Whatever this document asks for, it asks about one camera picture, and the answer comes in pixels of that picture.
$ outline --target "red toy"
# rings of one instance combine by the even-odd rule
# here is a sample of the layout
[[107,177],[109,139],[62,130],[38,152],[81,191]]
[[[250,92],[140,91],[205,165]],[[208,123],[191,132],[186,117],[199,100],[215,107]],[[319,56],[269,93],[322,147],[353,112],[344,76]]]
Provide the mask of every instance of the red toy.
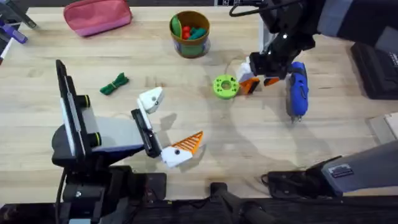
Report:
[[190,28],[189,26],[184,26],[184,27],[182,28],[182,33],[190,32],[190,30],[191,30],[191,28]]
[[189,31],[188,32],[184,32],[182,34],[182,39],[187,40],[190,36],[191,36],[191,34],[189,34]]

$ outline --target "green toy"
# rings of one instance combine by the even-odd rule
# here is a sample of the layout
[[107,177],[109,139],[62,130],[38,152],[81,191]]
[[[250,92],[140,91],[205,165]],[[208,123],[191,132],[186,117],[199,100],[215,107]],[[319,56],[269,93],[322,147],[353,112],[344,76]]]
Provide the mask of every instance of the green toy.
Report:
[[188,38],[188,40],[196,40],[206,34],[206,30],[204,28],[198,28],[194,31],[194,33]]
[[181,28],[181,22],[179,21],[177,16],[173,16],[172,18],[172,31],[173,34],[176,35],[177,37],[181,38],[182,35],[182,28]]
[[127,77],[124,76],[124,73],[120,73],[118,75],[118,77],[115,79],[115,81],[111,82],[110,84],[108,84],[106,87],[101,88],[99,91],[102,94],[105,95],[110,95],[114,90],[116,90],[117,88],[123,86],[124,84],[126,84],[127,82],[129,82],[129,79]]
[[189,31],[189,34],[192,35],[196,30],[197,30],[196,28],[192,27],[191,30]]
[[220,75],[213,81],[213,91],[221,99],[228,100],[236,96],[239,83],[232,75]]

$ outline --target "wooden table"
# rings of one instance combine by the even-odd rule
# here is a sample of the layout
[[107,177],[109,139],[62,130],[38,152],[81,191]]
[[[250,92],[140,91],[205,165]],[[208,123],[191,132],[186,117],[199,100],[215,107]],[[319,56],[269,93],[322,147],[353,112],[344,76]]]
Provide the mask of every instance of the wooden table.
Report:
[[[176,12],[189,9],[211,23],[210,52],[195,60],[178,56],[168,29]],[[259,17],[232,18],[228,10],[134,7],[131,25],[81,38],[65,23],[62,8],[29,9],[40,30],[21,25],[29,42],[13,42],[0,66],[0,202],[55,201],[61,169],[51,162],[50,143],[62,123],[57,58],[78,93],[90,95],[97,116],[132,119],[138,94],[162,86],[165,100],[150,118],[163,145],[204,131],[194,159],[178,168],[144,152],[121,162],[138,172],[166,172],[169,199],[205,197],[214,181],[226,182],[241,197],[266,197],[261,174],[376,146],[367,119],[398,111],[398,104],[362,94],[349,42],[316,36],[317,47],[299,56],[307,66],[310,109],[295,126],[285,112],[284,82],[252,96],[218,99],[212,80],[226,69],[234,74],[258,50]],[[120,72],[131,82],[102,95],[99,89]]]

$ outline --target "glue gun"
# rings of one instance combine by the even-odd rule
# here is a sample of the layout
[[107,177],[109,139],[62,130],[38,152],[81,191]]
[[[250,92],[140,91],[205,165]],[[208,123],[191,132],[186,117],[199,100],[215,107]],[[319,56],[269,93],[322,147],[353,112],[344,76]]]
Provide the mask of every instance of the glue gun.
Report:
[[304,63],[293,62],[289,69],[291,74],[287,78],[287,114],[292,118],[292,123],[301,121],[308,110],[308,82],[307,71]]

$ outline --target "green ring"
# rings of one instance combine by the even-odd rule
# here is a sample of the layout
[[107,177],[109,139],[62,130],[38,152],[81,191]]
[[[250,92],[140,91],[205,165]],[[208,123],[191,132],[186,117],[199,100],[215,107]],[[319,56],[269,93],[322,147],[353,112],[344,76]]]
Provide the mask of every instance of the green ring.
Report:
[[228,100],[234,98],[239,91],[239,83],[232,75],[220,75],[213,81],[213,91],[218,98]]

